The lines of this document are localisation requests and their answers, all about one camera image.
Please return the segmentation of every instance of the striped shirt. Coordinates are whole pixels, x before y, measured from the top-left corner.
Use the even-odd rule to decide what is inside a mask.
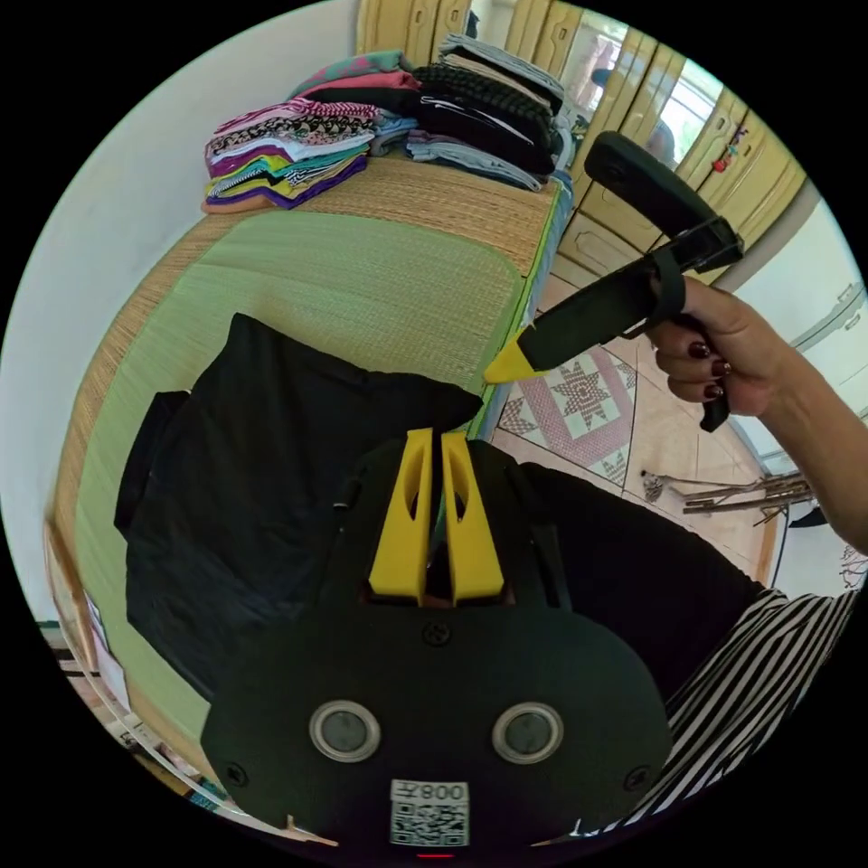
[[[763,591],[666,706],[672,752],[634,811],[602,829],[581,820],[559,840],[631,826],[694,796],[759,750],[801,702],[840,637],[858,591],[790,599]]]

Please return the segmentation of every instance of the wardrobe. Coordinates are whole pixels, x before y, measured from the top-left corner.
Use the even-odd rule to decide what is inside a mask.
[[[805,182],[804,170],[750,106],[696,63],[646,33],[561,0],[362,0],[356,50],[402,48],[413,63],[425,64],[446,33],[466,31],[471,13],[477,38],[557,76],[578,108],[574,211],[559,248],[568,271],[561,276],[570,283],[590,283],[667,241],[582,171],[604,130],[649,147],[667,127],[667,163],[730,222],[746,249]],[[600,87],[591,74],[606,68],[611,72]],[[724,270],[694,276],[712,283]]]

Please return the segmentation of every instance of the bed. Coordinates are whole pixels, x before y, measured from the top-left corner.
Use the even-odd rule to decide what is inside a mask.
[[[132,711],[204,774],[213,777],[199,746],[208,705],[127,623],[126,549],[112,525],[154,393],[189,389],[241,311],[370,370],[480,394],[468,434],[489,439],[509,390],[485,386],[482,372],[533,315],[571,207],[560,173],[531,193],[372,159],[293,211],[205,216],[116,316],[73,406],[50,521],[99,609]]]

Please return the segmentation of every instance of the black handheld tool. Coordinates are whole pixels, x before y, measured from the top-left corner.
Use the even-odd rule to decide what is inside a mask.
[[[486,370],[488,382],[538,376],[595,344],[619,335],[635,338],[666,319],[698,332],[713,350],[704,326],[682,313],[683,274],[741,259],[739,235],[674,172],[619,133],[600,133],[584,168],[671,240],[539,316],[495,357]],[[658,292],[652,278],[659,281]],[[726,394],[704,406],[702,428],[714,431],[729,415]]]

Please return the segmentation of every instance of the stack of folded clothes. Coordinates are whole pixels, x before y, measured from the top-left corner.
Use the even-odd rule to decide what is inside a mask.
[[[294,208],[364,169],[379,109],[295,97],[218,127],[205,147],[208,213]]]
[[[302,81],[289,95],[317,102],[361,102],[381,110],[378,138],[397,130],[385,121],[412,118],[419,103],[419,82],[403,52],[369,52],[333,63]],[[402,128],[406,135],[409,126]]]
[[[461,166],[539,190],[561,148],[554,117],[562,85],[494,45],[451,33],[439,60],[413,71],[421,82],[419,129],[408,136],[414,160]]]

